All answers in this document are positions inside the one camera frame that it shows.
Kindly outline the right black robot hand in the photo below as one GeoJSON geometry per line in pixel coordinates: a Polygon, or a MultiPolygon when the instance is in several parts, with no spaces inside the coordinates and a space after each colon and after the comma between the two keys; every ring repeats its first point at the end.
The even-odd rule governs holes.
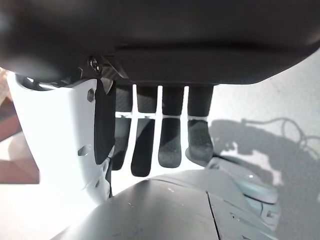
{"type": "Polygon", "coordinates": [[[205,121],[216,85],[261,82],[320,47],[317,0],[3,0],[0,66],[39,181],[67,200],[102,203],[129,145],[130,173],[181,164],[181,108],[188,96],[186,154],[213,154],[205,121]]]}

